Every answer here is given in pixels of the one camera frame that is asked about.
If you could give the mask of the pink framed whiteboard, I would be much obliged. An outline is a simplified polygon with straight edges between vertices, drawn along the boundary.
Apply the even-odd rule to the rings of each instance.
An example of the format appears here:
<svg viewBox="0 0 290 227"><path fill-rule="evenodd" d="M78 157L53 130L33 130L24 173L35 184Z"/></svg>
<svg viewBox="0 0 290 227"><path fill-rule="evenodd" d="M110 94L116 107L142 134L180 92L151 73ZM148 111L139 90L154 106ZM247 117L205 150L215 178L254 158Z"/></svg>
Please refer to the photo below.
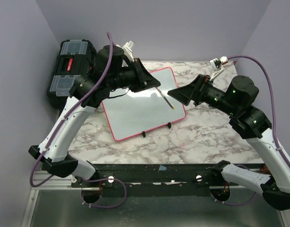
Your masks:
<svg viewBox="0 0 290 227"><path fill-rule="evenodd" d="M137 135L167 126L184 119L187 115L183 104L167 95L169 90L177 88L176 78L170 67L151 72L161 83L160 90L175 107L172 110L155 89L142 92L125 92L117 89L111 93L112 99L102 102L114 140L121 141Z"/></svg>

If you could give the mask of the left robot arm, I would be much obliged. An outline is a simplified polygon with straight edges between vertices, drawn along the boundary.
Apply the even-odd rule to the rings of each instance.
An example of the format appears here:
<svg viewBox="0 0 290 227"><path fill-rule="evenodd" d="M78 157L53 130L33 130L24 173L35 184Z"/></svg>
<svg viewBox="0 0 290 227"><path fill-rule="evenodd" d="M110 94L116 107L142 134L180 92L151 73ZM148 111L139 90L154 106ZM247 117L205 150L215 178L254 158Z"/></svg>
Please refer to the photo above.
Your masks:
<svg viewBox="0 0 290 227"><path fill-rule="evenodd" d="M72 157L70 144L86 119L110 93L128 88L137 93L160 86L139 58L130 60L124 50L114 45L104 46L96 55L94 67L78 77L69 92L66 104L49 135L29 153L43 163L51 175L82 178L89 187L98 183L96 168L88 161Z"/></svg>

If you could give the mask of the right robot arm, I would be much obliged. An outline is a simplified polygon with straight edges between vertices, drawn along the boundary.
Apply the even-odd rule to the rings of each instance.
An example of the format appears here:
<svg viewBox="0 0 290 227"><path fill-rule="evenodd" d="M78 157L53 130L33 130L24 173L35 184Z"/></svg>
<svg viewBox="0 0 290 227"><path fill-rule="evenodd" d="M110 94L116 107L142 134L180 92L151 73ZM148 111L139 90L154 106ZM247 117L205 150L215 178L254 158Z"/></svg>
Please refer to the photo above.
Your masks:
<svg viewBox="0 0 290 227"><path fill-rule="evenodd" d="M254 107L259 89L246 76L235 76L223 92L213 86L208 76L198 75L190 84L168 91L168 95L185 106L206 103L230 118L233 130L259 154L270 174L243 169L228 161L212 168L211 180L216 185L236 183L262 195L277 210L290 209L290 163L284 150L276 147L272 124L263 111Z"/></svg>

